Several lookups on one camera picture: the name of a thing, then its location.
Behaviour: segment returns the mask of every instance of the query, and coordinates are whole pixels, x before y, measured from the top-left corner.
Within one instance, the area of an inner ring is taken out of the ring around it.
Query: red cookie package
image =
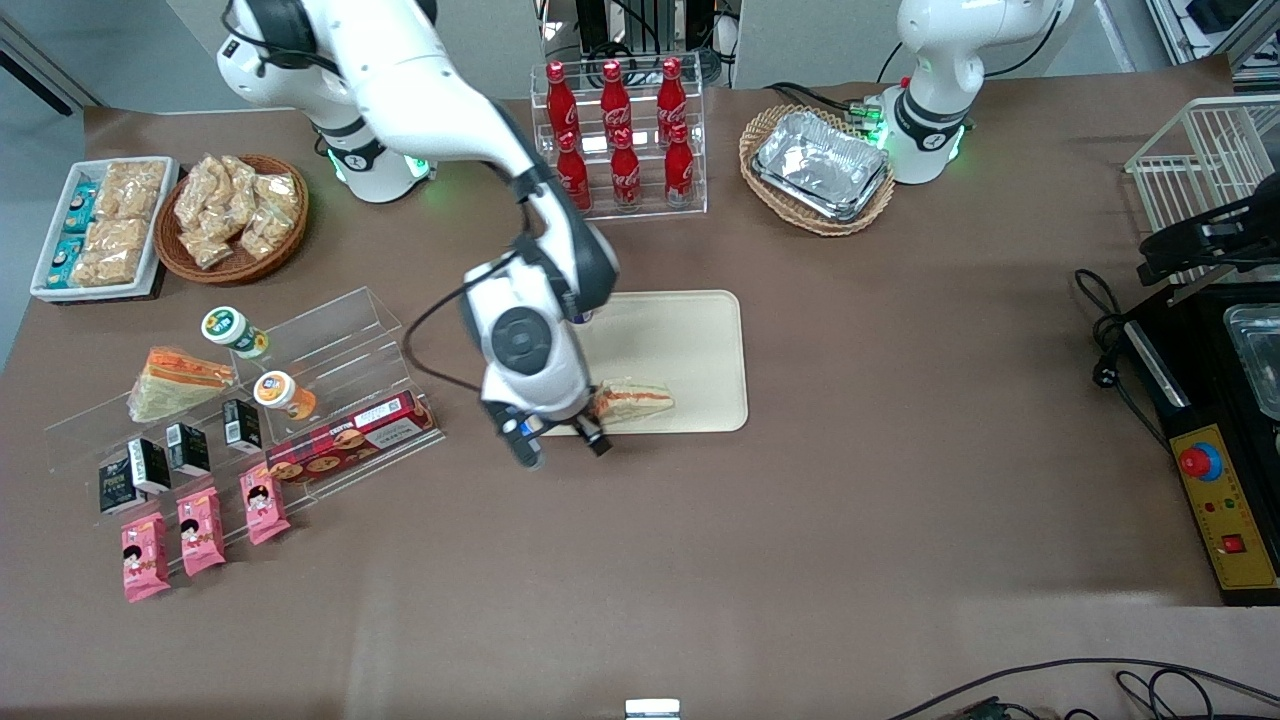
[[[169,561],[164,550],[164,516],[154,512],[120,529],[124,547],[124,598],[146,600],[169,589]]]
[[[187,577],[227,562],[218,488],[207,487],[178,498],[182,566]]]
[[[289,529],[280,484],[266,469],[266,462],[241,475],[241,498],[244,501],[248,539],[253,544],[261,544]]]

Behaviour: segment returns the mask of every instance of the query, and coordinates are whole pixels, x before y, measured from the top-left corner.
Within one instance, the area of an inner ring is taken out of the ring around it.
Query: beige tray
[[[620,292],[573,329],[591,382],[630,375],[664,383],[676,398],[666,413],[605,425],[609,434],[730,433],[746,424],[742,316],[732,292]]]

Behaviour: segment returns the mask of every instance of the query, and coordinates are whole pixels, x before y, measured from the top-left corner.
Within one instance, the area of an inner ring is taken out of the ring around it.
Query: coca-cola bottle
[[[613,200],[618,210],[635,213],[640,209],[640,158],[631,149],[631,128],[617,128],[609,137],[613,140]]]
[[[622,87],[622,64],[617,60],[604,61],[600,115],[604,119],[604,137],[608,138],[609,147],[617,147],[613,140],[614,132],[620,128],[626,128],[627,137],[631,137],[631,97],[627,95],[627,88]]]
[[[662,87],[658,90],[658,146],[666,147],[673,126],[685,123],[685,86],[680,82],[680,58],[662,61]]]
[[[559,143],[561,156],[556,160],[556,169],[561,174],[561,184],[564,192],[577,209],[586,213],[591,209],[591,187],[586,182],[586,163],[577,154],[577,140],[568,133],[556,138]]]
[[[687,208],[694,200],[694,151],[689,149],[689,126],[671,126],[667,147],[667,205]]]
[[[547,81],[549,83],[547,115],[550,118],[556,142],[558,145],[561,137],[566,135],[577,142],[581,135],[577,124],[577,100],[573,99],[573,91],[564,85],[564,63],[559,60],[547,63]]]

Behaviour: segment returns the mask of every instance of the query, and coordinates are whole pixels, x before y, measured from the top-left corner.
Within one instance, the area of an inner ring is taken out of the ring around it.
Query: table
[[[617,717],[625,698],[675,696],[698,720],[883,717],[1069,655],[1274,685],[1280,611],[1217,606],[1170,462],[1089,382],[1093,311],[1069,287],[1087,265],[1126,302],[1140,296],[1121,164],[1187,100],[1229,91],[1219,61],[992,82],[946,174],[900,187],[844,240],[783,224],[739,177],[737,135],[777,97],[713,91],[710,213],[604,229],[621,291],[739,296],[742,430],[622,437],[603,460],[553,439],[529,474],[472,397],[422,378],[445,442],[317,506],[279,544],[136,606],[115,547],[86,542],[83,488],[50,482],[41,429],[129,387],[151,345],[214,356],[196,320],[216,304],[270,325],[369,284],[407,322],[494,258],[518,217],[474,164],[362,205],[296,113],[91,110],[95,158],[296,163],[311,231],[253,286],[170,278],[154,302],[32,304],[0,378],[0,706]],[[479,378],[460,324],[433,323],[417,351]],[[1121,711],[1101,667],[988,689]],[[1257,710],[1216,694],[1220,712]]]

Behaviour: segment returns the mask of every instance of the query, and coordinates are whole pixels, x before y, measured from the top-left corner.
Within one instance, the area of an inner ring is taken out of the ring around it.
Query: cartoon girl print
[[[142,574],[142,548],[131,544],[124,548],[124,566],[129,570],[129,575]]]
[[[182,543],[189,548],[200,546],[200,523],[195,518],[182,521]]]
[[[270,510],[274,503],[271,493],[266,491],[266,486],[255,486],[253,489],[248,491],[248,509],[256,510],[259,518],[266,515],[266,511]]]

